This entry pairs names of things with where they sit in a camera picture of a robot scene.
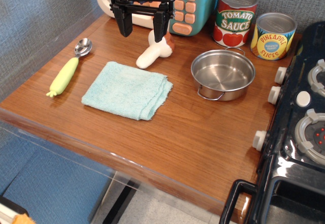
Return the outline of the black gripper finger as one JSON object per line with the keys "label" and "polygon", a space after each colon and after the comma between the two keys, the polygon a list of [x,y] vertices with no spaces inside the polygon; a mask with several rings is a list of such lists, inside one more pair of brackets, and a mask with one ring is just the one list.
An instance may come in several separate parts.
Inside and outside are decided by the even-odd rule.
{"label": "black gripper finger", "polygon": [[113,13],[117,21],[119,31],[124,37],[128,37],[133,31],[131,13],[127,12],[125,6],[113,5]]}
{"label": "black gripper finger", "polygon": [[167,33],[169,15],[165,11],[157,11],[153,18],[154,40],[160,42]]}

